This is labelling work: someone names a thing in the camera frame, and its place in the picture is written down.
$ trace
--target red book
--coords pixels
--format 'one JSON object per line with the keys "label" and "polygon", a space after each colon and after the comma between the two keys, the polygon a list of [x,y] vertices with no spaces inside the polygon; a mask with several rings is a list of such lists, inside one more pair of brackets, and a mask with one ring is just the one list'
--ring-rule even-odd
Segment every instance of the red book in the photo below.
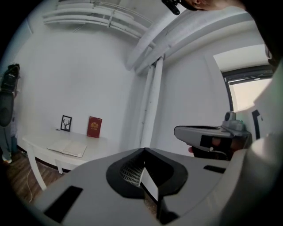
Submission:
{"label": "red book", "polygon": [[87,136],[99,138],[102,119],[89,117]]}

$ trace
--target framed picture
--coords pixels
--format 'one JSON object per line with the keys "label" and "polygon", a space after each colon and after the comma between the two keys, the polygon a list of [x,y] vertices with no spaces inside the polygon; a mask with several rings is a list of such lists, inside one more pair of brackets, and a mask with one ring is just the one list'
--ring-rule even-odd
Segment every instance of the framed picture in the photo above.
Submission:
{"label": "framed picture", "polygon": [[61,122],[61,130],[70,132],[71,129],[72,118],[66,115],[63,115]]}

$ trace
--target cable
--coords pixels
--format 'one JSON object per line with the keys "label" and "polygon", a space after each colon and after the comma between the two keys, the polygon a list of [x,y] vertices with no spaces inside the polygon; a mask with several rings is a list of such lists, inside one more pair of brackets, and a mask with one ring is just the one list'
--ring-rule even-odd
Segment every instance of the cable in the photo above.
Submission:
{"label": "cable", "polygon": [[28,189],[30,190],[30,193],[31,193],[31,199],[30,199],[30,201],[29,201],[28,203],[30,203],[30,202],[32,201],[32,199],[33,199],[33,196],[32,196],[32,192],[31,192],[30,186],[28,185],[28,176],[30,175],[30,172],[31,172],[31,169],[30,169],[30,171],[29,171],[29,172],[28,172],[28,174],[27,174],[27,187],[28,187]]}

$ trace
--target desk leg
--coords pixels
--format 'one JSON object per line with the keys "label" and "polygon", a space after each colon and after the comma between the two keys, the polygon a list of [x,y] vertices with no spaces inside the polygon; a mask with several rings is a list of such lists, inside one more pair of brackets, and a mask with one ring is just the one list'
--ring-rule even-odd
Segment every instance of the desk leg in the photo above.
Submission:
{"label": "desk leg", "polygon": [[63,174],[63,169],[62,169],[62,166],[61,166],[61,162],[55,159],[55,163],[56,163],[56,166],[58,168],[59,173]]}
{"label": "desk leg", "polygon": [[26,151],[27,151],[28,160],[30,161],[30,164],[31,164],[32,171],[34,172],[34,176],[35,176],[37,182],[39,183],[39,186],[41,187],[41,189],[45,190],[46,185],[43,181],[43,178],[40,175],[38,166],[36,164],[36,160],[35,160],[35,156],[34,156],[34,149],[28,143],[26,143]]}

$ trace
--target white desk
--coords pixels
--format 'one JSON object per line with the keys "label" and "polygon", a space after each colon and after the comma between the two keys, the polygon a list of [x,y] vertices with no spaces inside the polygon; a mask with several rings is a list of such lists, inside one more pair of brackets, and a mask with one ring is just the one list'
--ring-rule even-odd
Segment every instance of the white desk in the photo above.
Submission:
{"label": "white desk", "polygon": [[[61,139],[69,139],[86,144],[87,148],[84,152],[83,157],[79,158],[47,149],[48,146]],[[119,145],[117,143],[110,142],[106,138],[91,138],[79,133],[57,131],[55,128],[47,132],[29,134],[27,136],[24,136],[23,140],[26,145],[26,151],[32,171],[34,172],[35,178],[42,190],[46,189],[46,185],[40,175],[35,161],[36,152],[42,153],[44,155],[47,155],[49,158],[54,159],[58,171],[61,174],[63,173],[61,162],[79,166],[91,160],[104,158],[119,152]]]}

